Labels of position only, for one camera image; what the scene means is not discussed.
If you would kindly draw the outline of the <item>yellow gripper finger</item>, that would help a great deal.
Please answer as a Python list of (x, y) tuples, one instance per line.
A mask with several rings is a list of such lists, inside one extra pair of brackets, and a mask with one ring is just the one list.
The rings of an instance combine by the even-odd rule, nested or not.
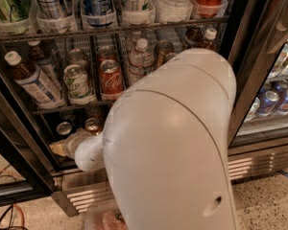
[(62, 156), (62, 157), (66, 156), (66, 153), (63, 149), (63, 141), (57, 141), (55, 143), (52, 143), (49, 145), (49, 148), (53, 153), (59, 156)]

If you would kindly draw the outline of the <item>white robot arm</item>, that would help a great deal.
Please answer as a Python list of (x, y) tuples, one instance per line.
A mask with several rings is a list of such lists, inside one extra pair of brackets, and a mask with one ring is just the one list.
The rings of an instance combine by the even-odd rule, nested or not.
[(67, 138), (80, 170), (106, 170), (122, 215), (95, 215), (95, 230), (236, 230), (228, 173), (235, 94), (222, 56), (186, 50), (127, 89), (100, 134)]

